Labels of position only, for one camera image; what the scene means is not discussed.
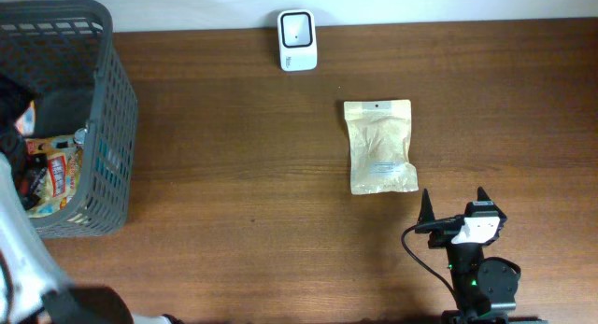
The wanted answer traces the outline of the beige kraft paper pouch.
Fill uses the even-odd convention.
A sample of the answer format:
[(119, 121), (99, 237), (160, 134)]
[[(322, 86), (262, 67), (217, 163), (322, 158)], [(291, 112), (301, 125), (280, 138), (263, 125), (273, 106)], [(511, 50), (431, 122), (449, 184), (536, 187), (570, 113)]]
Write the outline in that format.
[(349, 134), (350, 190), (354, 195), (419, 189), (408, 152), (412, 111), (408, 100), (344, 103)]

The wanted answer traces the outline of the yellow snack chip bag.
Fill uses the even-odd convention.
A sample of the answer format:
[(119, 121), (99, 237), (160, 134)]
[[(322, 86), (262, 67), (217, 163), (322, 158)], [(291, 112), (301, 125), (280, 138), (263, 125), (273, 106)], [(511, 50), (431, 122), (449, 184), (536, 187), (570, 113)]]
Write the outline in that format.
[(82, 146), (73, 134), (25, 140), (29, 156), (41, 161), (41, 182), (33, 188), (30, 218), (44, 218), (65, 209), (79, 184)]

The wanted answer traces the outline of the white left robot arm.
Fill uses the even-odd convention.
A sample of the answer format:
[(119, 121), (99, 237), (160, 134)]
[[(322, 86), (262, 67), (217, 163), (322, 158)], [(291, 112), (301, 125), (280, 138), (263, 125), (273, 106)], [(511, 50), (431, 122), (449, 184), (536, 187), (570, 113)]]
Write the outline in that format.
[(168, 314), (132, 313), (109, 287), (81, 287), (55, 262), (26, 216), (15, 187), (19, 166), (1, 152), (1, 321), (3, 323), (168, 324)]

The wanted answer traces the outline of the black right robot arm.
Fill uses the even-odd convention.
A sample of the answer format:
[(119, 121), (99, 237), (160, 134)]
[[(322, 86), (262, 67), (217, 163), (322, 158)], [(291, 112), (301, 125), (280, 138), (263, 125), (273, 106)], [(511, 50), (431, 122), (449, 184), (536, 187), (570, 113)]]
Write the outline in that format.
[(421, 197), (414, 232), (429, 236), (428, 248), (444, 249), (451, 277), (449, 292), (457, 308), (442, 314), (444, 323), (507, 323), (515, 310), (520, 267), (499, 257), (485, 257), (483, 249), (499, 238), (505, 213), (481, 187), (464, 212), (436, 218), (427, 190)]

